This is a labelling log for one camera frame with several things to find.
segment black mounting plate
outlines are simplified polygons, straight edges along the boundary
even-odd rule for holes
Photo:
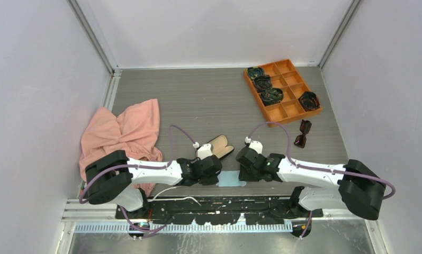
[[[156,224],[173,223],[177,225],[195,222],[204,225],[234,224],[244,213],[247,225],[282,224],[284,219],[307,218],[308,212],[296,209],[296,203],[288,196],[206,196],[195,197],[201,205],[192,199],[179,201],[149,202],[143,215],[128,213],[130,219],[151,219]],[[323,217],[323,211],[312,211],[312,217]],[[119,208],[116,209],[116,219],[125,219]]]

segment sunglasses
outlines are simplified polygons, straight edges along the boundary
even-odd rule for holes
[[[298,135],[295,139],[295,142],[293,143],[295,146],[299,148],[304,148],[304,146],[306,145],[306,134],[309,134],[311,126],[312,123],[310,121],[301,120],[300,131],[302,134]]]

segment white wall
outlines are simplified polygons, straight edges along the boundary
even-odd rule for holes
[[[0,253],[50,252],[108,78],[67,1],[0,1]]]
[[[397,188],[393,253],[422,253],[422,1],[365,0],[324,76],[349,157]]]
[[[317,65],[350,2],[80,1],[120,68]]]

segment gray table surface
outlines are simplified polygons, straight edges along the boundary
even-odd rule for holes
[[[298,71],[321,101],[321,114],[310,117],[312,128],[304,149],[292,146],[292,157],[324,164],[347,162],[328,94],[318,67],[299,67]],[[177,124],[199,143],[220,134],[228,137],[234,152],[222,161],[223,170],[238,170],[237,152],[244,146],[244,137],[264,122],[254,98],[243,79],[243,68],[124,70],[119,82],[112,112],[122,113],[128,106],[145,100],[159,100],[161,128],[156,146],[165,160],[170,157],[168,126]],[[300,121],[286,125],[292,142],[300,133]],[[174,158],[194,158],[189,139],[174,130]],[[252,137],[260,141],[263,154],[285,153],[286,135],[280,128],[260,128]],[[257,182],[245,187],[201,186],[169,190],[165,196],[189,195],[290,195],[297,183]],[[158,184],[153,194],[169,186]]]

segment light blue cloth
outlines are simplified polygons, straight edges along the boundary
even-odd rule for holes
[[[219,187],[237,187],[247,185],[246,181],[239,181],[239,171],[222,171],[217,176],[219,182],[216,184]]]

